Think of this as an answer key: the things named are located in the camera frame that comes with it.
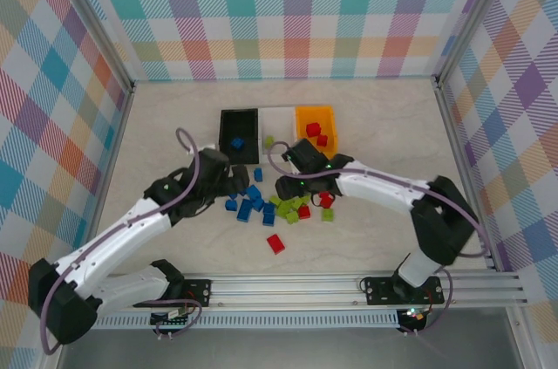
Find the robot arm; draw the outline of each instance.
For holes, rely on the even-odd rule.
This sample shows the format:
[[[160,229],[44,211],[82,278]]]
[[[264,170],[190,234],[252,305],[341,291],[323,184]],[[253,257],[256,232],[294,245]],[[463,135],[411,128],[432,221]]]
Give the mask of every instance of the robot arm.
[[[476,221],[465,198],[446,177],[439,176],[434,181],[411,180],[367,167],[347,155],[337,154],[328,160],[308,140],[299,140],[283,158],[303,174],[329,172],[307,180],[281,177],[276,182],[276,190],[284,200],[306,192],[330,191],[411,214],[418,249],[405,258],[392,277],[393,289],[403,300],[412,297],[440,267],[452,264],[474,232],[473,225],[464,216],[428,195],[431,192],[442,195]]]
[[[453,263],[473,233],[473,227],[457,212],[425,195],[425,191],[436,191],[473,215],[459,190],[444,177],[431,182],[406,180],[373,170],[346,155],[338,154],[328,160],[307,140],[298,141],[283,156],[303,174],[323,170],[350,171],[302,180],[283,176],[277,180],[276,190],[284,200],[305,192],[330,191],[336,195],[360,197],[401,213],[411,213],[419,248],[399,265],[391,278],[390,288],[403,303],[413,297],[439,267]],[[200,151],[199,178],[182,202],[130,224],[103,241],[78,266],[74,265],[76,258],[96,243],[99,236],[54,264],[44,259],[33,264],[29,278],[29,306],[40,316],[52,285],[69,266],[75,266],[56,290],[46,321],[57,340],[68,344],[83,336],[99,316],[148,300],[186,297],[183,276],[165,260],[153,262],[131,275],[106,277],[137,248],[181,219],[198,215],[213,204],[217,196],[238,193],[248,186],[248,172],[244,166],[232,167],[232,177],[229,177],[229,171],[228,158],[224,154],[208,148]],[[190,166],[157,180],[111,228],[176,199],[192,176]]]
[[[48,292],[69,267],[64,281],[54,292],[46,324],[61,344],[83,336],[99,316],[147,300],[184,298],[184,277],[166,260],[151,263],[140,272],[106,279],[136,249],[162,234],[183,218],[197,216],[218,196],[232,195],[248,187],[244,166],[230,167],[228,157],[214,149],[200,151],[200,174],[192,191],[171,208],[136,223],[135,216],[155,210],[179,197],[190,183],[194,167],[181,168],[155,181],[143,198],[108,230],[124,223],[126,227],[99,243],[98,235],[85,246],[50,264],[41,259],[29,271],[31,309],[40,317]],[[95,249],[79,264],[76,259],[88,247]]]

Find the plaid wall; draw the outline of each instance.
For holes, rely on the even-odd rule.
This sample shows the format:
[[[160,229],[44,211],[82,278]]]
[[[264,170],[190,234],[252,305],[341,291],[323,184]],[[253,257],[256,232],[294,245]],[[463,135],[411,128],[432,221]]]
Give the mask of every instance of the plaid wall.
[[[92,3],[131,74],[151,80],[429,76],[461,11],[456,0],[110,1],[125,37]]]
[[[453,44],[455,43],[455,39],[457,39],[457,37],[459,36],[461,31],[463,31],[463,27],[465,26],[465,24],[466,24],[466,22],[469,18],[469,14],[471,13],[471,9],[474,7],[476,2],[477,2],[477,0],[467,0],[465,5],[463,6],[463,9],[461,10],[461,12],[459,14],[457,22],[455,22],[455,25],[453,26],[452,34],[447,39],[446,45],[444,46],[444,50],[442,51],[442,55],[439,57],[438,63],[434,67],[434,71],[432,72],[433,75],[438,75],[440,73],[442,67],[446,63],[447,56],[450,53],[450,50],[453,48]]]
[[[27,272],[83,240],[125,94],[69,0],[0,0],[0,368],[31,367]]]
[[[558,0],[495,0],[448,84],[504,267],[558,361]]]

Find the wire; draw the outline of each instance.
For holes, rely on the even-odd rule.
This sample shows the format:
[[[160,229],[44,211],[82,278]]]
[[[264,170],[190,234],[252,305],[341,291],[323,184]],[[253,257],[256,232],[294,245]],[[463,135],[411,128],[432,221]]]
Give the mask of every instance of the wire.
[[[447,282],[450,284],[449,291],[447,293],[446,304],[444,305],[444,308],[442,308],[442,311],[440,311],[440,314],[436,317],[436,319],[432,321],[432,323],[428,325],[425,328],[425,330],[426,329],[430,330],[433,326],[439,323],[440,319],[442,319],[442,317],[446,313],[447,309],[450,307],[450,304],[452,303],[453,300],[453,277],[452,275],[450,275],[450,272],[447,271],[447,269],[444,269],[443,267],[441,267],[436,273],[440,273],[441,271],[446,273]]]
[[[474,254],[459,253],[458,256],[466,257],[466,258],[477,258],[477,257],[483,257],[487,253],[487,246],[490,245],[490,244],[488,242],[488,234],[486,233],[485,229],[482,227],[482,225],[480,225],[477,221],[475,221],[475,219],[471,215],[469,215],[460,205],[458,205],[457,203],[455,203],[451,199],[448,199],[447,197],[445,197],[443,195],[440,195],[440,194],[438,194],[438,193],[436,193],[433,190],[430,190],[428,188],[422,188],[420,186],[413,186],[409,181],[402,181],[400,179],[396,179],[396,178],[393,178],[389,175],[384,175],[384,174],[381,174],[379,172],[376,172],[376,171],[373,171],[373,170],[370,170],[370,169],[336,168],[336,169],[321,171],[319,173],[313,173],[313,174],[292,174],[292,173],[289,173],[288,171],[285,171],[282,168],[280,168],[273,161],[273,159],[271,158],[271,152],[273,151],[273,148],[278,146],[278,145],[283,145],[283,146],[289,148],[289,144],[287,142],[283,142],[283,141],[279,140],[279,141],[274,142],[273,144],[271,144],[271,147],[269,147],[269,150],[268,150],[269,164],[279,174],[286,175],[288,177],[291,177],[293,179],[298,179],[298,180],[317,179],[317,178],[320,178],[320,177],[324,177],[326,175],[340,174],[340,173],[364,174],[365,176],[369,175],[369,176],[375,177],[375,178],[380,179],[380,180],[388,181],[389,183],[397,184],[398,186],[401,186],[402,188],[408,188],[409,190],[412,190],[412,189],[417,190],[421,193],[424,193],[425,195],[429,195],[429,196],[433,197],[434,199],[437,199],[437,200],[445,203],[450,208],[453,208],[461,216],[463,216],[473,226],[473,228],[475,228],[475,230],[479,234],[479,237],[482,240],[482,243],[484,244],[482,246],[481,252],[480,253],[474,253]]]
[[[198,320],[201,317],[201,304],[193,299],[164,299],[164,300],[159,300],[159,301],[146,301],[143,304],[148,304],[148,305],[161,305],[161,304],[176,304],[182,302],[184,304],[184,306],[188,306],[189,304],[193,305],[195,308],[197,308],[198,312],[195,314],[195,317],[192,319],[192,321],[190,321],[188,324],[186,324],[183,328],[180,328],[177,332],[173,333],[172,335],[169,333],[167,334],[167,338],[169,340],[172,340],[173,337],[179,337],[182,334],[184,334],[192,325],[194,325],[195,323],[198,322]],[[162,338],[163,334],[159,331],[159,327],[162,325],[162,322],[159,322],[155,325],[155,332],[157,333],[157,336],[159,336],[159,338]]]
[[[186,143],[181,138],[182,135],[186,136],[188,141],[190,142],[192,151],[194,151],[194,159],[193,159],[194,174],[192,176],[192,180],[187,185],[186,189],[178,197],[172,199],[170,202],[165,203],[164,205],[158,208],[150,210],[145,214],[137,215],[134,218],[130,219],[129,221],[121,223],[120,225],[117,225],[113,229],[103,233],[103,235],[97,241],[95,241],[95,243],[93,243],[86,250],[84,250],[84,252],[81,253],[78,256],[78,258],[76,258],[76,260],[60,274],[60,276],[58,277],[56,282],[54,282],[54,284],[52,285],[52,287],[50,288],[49,292],[46,295],[46,299],[44,300],[43,309],[41,310],[41,316],[40,316],[39,335],[41,338],[41,346],[43,347],[44,354],[46,354],[47,356],[51,356],[52,354],[54,354],[56,350],[60,347],[60,343],[56,343],[52,348],[50,348],[48,344],[46,318],[48,315],[49,307],[51,306],[51,301],[52,301],[52,297],[54,296],[54,293],[57,291],[60,284],[62,284],[62,282],[66,279],[66,277],[71,273],[71,271],[76,269],[79,266],[79,264],[83,262],[85,258],[89,254],[91,254],[91,252],[94,251],[100,244],[104,243],[108,238],[110,238],[117,232],[121,231],[124,228],[129,228],[130,226],[134,225],[136,222],[139,222],[150,216],[158,214],[159,212],[164,212],[165,210],[181,202],[192,191],[192,188],[194,187],[194,184],[196,183],[196,181],[198,180],[198,176],[200,175],[200,153],[198,152],[198,147],[195,145],[194,139],[192,138],[190,133],[188,133],[185,129],[181,127],[177,128],[175,135],[176,138],[178,139],[178,142],[182,145],[182,147],[186,149],[188,152],[190,152],[190,147],[186,145]]]

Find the table surface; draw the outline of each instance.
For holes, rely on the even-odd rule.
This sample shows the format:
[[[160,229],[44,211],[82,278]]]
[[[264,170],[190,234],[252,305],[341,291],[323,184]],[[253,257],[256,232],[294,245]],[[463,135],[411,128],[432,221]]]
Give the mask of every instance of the table surface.
[[[339,152],[376,169],[432,180],[445,175],[460,186],[438,105],[427,79],[277,80],[205,83],[141,83],[119,150],[99,232],[118,220],[151,183],[179,167],[187,155],[174,137],[185,127],[201,146],[216,143],[220,110],[259,106],[329,104],[336,115]],[[263,165],[257,183],[264,199],[279,174]],[[334,223],[309,220],[262,226],[248,223],[217,199],[206,213],[179,222],[128,257],[115,271],[127,273],[166,258],[184,273],[304,273],[394,270],[417,248],[408,215],[355,199],[337,198]],[[278,234],[286,250],[274,255],[266,239]],[[480,249],[476,236],[466,251]],[[482,269],[483,259],[458,259],[453,268]]]

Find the green block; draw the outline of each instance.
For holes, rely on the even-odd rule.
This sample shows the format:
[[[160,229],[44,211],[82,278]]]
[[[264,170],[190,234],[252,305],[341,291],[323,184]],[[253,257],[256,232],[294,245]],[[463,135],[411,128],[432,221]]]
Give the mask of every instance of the green block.
[[[294,210],[292,212],[289,212],[285,217],[287,218],[287,222],[289,223],[289,225],[298,222],[298,213]]]
[[[333,222],[334,217],[333,209],[322,209],[322,221]]]
[[[292,203],[290,204],[290,206],[295,209],[298,210],[303,204],[303,200],[300,197],[295,197],[294,199],[292,199]]]
[[[271,136],[271,135],[266,136],[265,141],[263,142],[263,145],[265,146],[266,149],[270,149],[275,141],[276,141],[276,139],[273,136]]]
[[[269,202],[273,203],[276,206],[279,206],[281,204],[282,200],[279,199],[279,196],[273,195],[269,198]]]
[[[281,218],[286,218],[287,214],[290,212],[290,204],[287,202],[281,202],[277,207],[276,215]]]

